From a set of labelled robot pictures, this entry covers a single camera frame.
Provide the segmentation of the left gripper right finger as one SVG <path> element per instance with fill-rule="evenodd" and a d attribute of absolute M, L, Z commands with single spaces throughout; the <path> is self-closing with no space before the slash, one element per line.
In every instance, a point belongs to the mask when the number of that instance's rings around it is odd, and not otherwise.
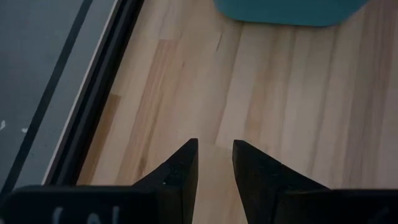
<path fill-rule="evenodd" d="M 271 224 L 286 191 L 326 189 L 243 140 L 233 142 L 233 169 L 248 224 Z"/>

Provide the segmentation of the black aluminium table frame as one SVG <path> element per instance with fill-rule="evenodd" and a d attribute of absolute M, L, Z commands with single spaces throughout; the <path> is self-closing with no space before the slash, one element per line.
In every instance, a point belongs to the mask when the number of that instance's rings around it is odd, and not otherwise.
<path fill-rule="evenodd" d="M 73 97 L 42 185 L 76 185 L 87 169 L 86 162 L 99 148 L 97 132 L 103 126 L 101 117 L 108 110 L 110 90 L 144 1 L 113 1 Z"/>

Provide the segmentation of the teal plastic basket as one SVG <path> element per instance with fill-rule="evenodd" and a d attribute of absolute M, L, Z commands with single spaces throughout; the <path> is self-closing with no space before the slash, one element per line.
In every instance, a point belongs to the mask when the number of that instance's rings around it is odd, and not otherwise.
<path fill-rule="evenodd" d="M 238 21 L 315 27 L 338 24 L 368 1 L 213 0 L 219 12 Z"/>

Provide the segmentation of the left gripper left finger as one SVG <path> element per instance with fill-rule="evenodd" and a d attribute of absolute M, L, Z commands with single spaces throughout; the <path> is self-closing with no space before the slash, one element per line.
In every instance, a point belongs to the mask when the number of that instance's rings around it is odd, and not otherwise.
<path fill-rule="evenodd" d="M 133 187 L 143 194 L 136 220 L 141 224 L 192 224 L 198 185 L 198 139 L 189 139 Z"/>

